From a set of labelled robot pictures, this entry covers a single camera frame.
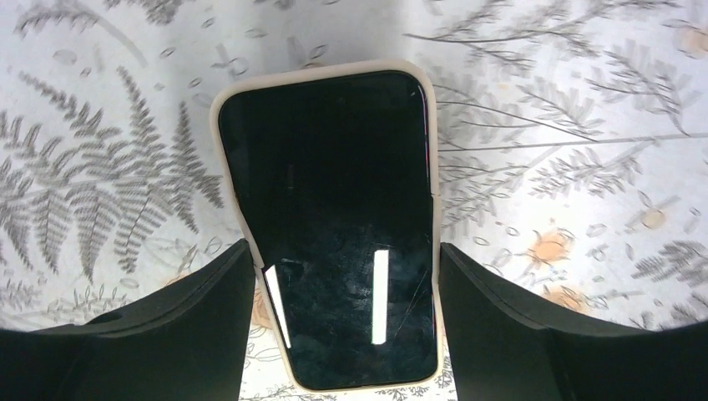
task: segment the botanical pattern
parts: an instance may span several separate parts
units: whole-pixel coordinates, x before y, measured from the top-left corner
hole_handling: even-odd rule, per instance
[[[444,241],[576,312],[647,330],[708,318],[701,0],[2,7],[2,327],[87,322],[219,255],[242,234],[207,124],[216,94],[368,58],[432,80]],[[258,291],[251,324],[240,399],[458,398],[447,346],[422,386],[303,393]]]

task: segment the floral tablecloth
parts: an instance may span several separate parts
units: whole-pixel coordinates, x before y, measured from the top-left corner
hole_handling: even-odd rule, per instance
[[[578,312],[650,330],[705,318],[704,6],[4,1],[0,323],[85,322],[199,269],[241,237],[215,94],[372,58],[435,84],[444,241]],[[256,294],[243,400],[456,399],[449,358],[422,387],[300,393],[262,308]]]

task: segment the phone screen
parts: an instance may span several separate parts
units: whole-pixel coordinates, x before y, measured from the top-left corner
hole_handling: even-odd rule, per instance
[[[425,94],[384,71],[234,95],[219,128],[295,380],[437,369]]]

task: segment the smartphone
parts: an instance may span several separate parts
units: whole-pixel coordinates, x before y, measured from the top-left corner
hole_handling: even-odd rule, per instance
[[[210,124],[291,380],[422,383],[441,367],[435,98],[397,60],[248,79]]]

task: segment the table surface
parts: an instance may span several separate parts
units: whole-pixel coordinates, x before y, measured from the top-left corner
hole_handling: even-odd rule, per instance
[[[704,6],[5,1],[0,323],[85,322],[199,269],[241,238],[209,134],[214,95],[372,58],[408,59],[435,84],[444,241],[594,317],[701,320]],[[449,358],[420,387],[300,393],[269,326],[256,294],[241,399],[457,399]]]

